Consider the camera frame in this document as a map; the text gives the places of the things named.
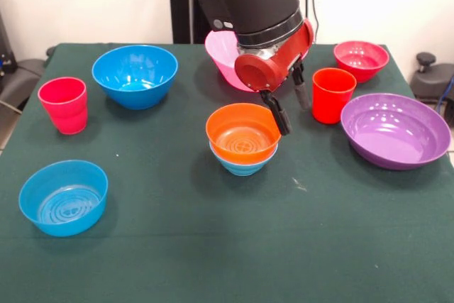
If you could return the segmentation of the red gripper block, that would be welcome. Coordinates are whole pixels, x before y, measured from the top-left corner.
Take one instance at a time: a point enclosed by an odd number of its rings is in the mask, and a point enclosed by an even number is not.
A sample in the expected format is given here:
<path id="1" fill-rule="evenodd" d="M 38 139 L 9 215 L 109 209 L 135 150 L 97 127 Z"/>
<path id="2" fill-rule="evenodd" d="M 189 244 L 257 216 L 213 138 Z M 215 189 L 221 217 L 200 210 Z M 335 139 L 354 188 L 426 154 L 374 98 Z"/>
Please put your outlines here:
<path id="1" fill-rule="evenodd" d="M 260 57 L 243 53 L 236 58 L 235 71 L 241 82 L 248 88 L 260 92 L 263 102 L 268 106 L 282 136 L 292 131 L 288 115 L 272 94 L 288 78 L 292 68 L 294 91 L 302 110 L 311 106 L 306 82 L 303 78 L 304 66 L 296 63 L 307 55 L 314 41 L 314 30 L 308 19 L 276 52 L 270 57 Z"/>

